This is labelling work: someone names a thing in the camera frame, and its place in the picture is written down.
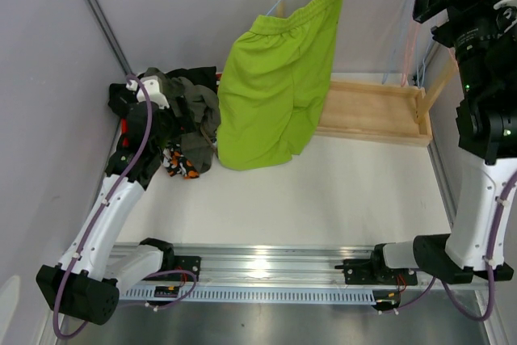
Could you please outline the pink hanger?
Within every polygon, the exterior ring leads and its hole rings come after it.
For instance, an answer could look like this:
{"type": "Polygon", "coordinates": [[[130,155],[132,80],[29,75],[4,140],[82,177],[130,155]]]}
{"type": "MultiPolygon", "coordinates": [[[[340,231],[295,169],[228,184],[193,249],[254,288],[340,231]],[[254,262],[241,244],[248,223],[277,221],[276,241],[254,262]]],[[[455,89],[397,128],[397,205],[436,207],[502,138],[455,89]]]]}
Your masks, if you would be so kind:
{"type": "Polygon", "coordinates": [[[402,38],[402,45],[400,51],[397,53],[397,65],[400,65],[400,80],[398,83],[400,84],[400,87],[405,86],[411,86],[411,81],[409,80],[409,76],[412,74],[411,71],[413,69],[414,63],[416,63],[417,69],[417,82],[416,85],[420,86],[421,82],[421,76],[419,75],[420,67],[423,69],[426,68],[425,66],[425,60],[427,58],[427,55],[429,54],[431,50],[431,38],[430,34],[427,34],[427,43],[424,50],[423,59],[418,59],[418,36],[419,36],[419,30],[420,26],[416,22],[412,20],[412,10],[413,10],[414,0],[410,3],[409,6],[409,13],[407,16],[409,17],[409,26],[406,30],[406,33],[404,34],[402,38]]]}

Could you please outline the lime green shorts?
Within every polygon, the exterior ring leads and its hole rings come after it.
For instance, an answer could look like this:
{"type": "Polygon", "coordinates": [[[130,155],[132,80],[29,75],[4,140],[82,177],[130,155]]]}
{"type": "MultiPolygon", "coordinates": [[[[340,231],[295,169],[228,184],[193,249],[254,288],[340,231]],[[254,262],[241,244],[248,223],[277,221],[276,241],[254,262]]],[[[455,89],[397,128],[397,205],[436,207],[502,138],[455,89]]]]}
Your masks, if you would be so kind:
{"type": "Polygon", "coordinates": [[[301,154],[330,89],[343,0],[311,0],[287,18],[260,15],[234,43],[218,90],[220,163],[252,170],[301,154]]]}

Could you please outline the dark grey shorts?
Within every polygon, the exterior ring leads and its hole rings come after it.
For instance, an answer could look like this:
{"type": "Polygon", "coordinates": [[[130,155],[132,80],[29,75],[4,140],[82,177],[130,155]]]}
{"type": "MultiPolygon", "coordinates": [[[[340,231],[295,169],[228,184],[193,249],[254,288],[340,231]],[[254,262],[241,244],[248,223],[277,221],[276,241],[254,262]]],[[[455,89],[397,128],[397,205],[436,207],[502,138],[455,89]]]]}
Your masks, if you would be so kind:
{"type": "Polygon", "coordinates": [[[217,93],[201,86],[193,85],[185,78],[165,77],[157,68],[149,67],[143,77],[157,75],[172,92],[170,107],[174,113],[174,136],[172,141],[181,145],[187,159],[201,173],[212,166],[216,151],[216,131],[221,124],[221,113],[217,93]]]}

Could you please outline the orange camouflage shorts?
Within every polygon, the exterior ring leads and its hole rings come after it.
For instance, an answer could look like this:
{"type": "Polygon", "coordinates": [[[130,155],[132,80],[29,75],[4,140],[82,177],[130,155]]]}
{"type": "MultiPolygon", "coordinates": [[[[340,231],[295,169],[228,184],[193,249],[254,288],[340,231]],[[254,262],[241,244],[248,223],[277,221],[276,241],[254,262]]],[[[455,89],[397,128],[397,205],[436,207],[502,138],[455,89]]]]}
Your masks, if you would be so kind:
{"type": "Polygon", "coordinates": [[[162,152],[162,165],[170,177],[181,176],[184,179],[198,179],[200,172],[183,154],[181,145],[172,141],[162,152]]]}

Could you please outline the black shorts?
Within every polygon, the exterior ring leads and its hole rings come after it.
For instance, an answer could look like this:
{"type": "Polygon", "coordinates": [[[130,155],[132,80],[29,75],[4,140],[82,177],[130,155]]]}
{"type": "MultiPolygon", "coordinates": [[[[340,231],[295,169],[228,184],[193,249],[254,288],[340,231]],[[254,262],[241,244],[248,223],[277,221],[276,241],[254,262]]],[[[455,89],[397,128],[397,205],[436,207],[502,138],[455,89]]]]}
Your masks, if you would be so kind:
{"type": "MultiPolygon", "coordinates": [[[[165,77],[185,78],[193,85],[201,85],[214,93],[217,93],[218,83],[221,78],[221,73],[217,73],[216,67],[199,67],[192,69],[174,69],[165,73],[165,77]]],[[[131,89],[128,85],[112,83],[109,86],[109,108],[119,117],[124,118],[131,103],[137,103],[137,92],[139,86],[132,84],[131,89]]]]}

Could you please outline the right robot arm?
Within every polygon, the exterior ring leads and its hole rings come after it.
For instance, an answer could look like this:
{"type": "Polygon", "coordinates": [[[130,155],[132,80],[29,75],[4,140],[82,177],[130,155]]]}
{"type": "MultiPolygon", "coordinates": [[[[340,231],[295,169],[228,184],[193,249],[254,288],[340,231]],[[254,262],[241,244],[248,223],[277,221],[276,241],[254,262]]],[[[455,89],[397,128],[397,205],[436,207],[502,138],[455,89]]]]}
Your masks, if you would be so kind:
{"type": "Polygon", "coordinates": [[[352,285],[415,284],[418,271],[447,284],[474,277],[508,281],[503,254],[516,186],[516,0],[415,0],[413,18],[435,42],[455,51],[463,99],[456,109],[462,151],[460,200],[447,234],[376,245],[366,259],[341,264],[352,285]]]}

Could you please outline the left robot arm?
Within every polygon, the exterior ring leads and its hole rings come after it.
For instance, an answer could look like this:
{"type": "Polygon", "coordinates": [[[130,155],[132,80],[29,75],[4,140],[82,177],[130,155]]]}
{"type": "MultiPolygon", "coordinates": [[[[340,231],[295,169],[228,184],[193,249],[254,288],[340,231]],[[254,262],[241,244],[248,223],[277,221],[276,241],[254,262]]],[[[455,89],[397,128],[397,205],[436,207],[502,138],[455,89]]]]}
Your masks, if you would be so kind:
{"type": "Polygon", "coordinates": [[[197,284],[199,271],[180,267],[169,242],[140,241],[122,259],[110,263],[116,239],[161,165],[171,110],[156,103],[131,103],[125,112],[128,127],[110,157],[102,189],[78,236],[54,266],[44,265],[36,283],[58,319],[61,315],[84,323],[105,324],[120,297],[143,280],[178,280],[197,284]]]}

